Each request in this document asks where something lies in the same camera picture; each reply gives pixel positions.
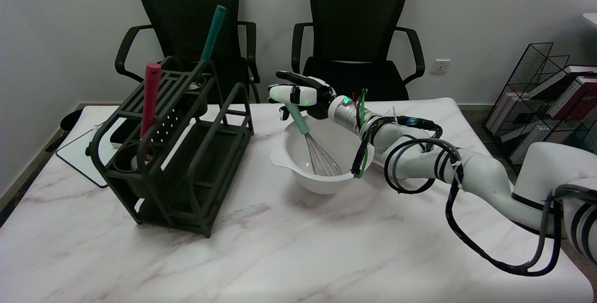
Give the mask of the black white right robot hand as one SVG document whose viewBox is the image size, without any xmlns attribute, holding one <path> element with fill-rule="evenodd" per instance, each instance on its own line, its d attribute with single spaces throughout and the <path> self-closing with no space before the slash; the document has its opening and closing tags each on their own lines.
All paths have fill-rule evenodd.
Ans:
<svg viewBox="0 0 597 303">
<path fill-rule="evenodd" d="M 327 82 L 291 71 L 278 71 L 276 76 L 288 83 L 273 84 L 267 88 L 270 103 L 293 104 L 312 118 L 328 118 L 328 108 L 337 93 Z"/>
</svg>

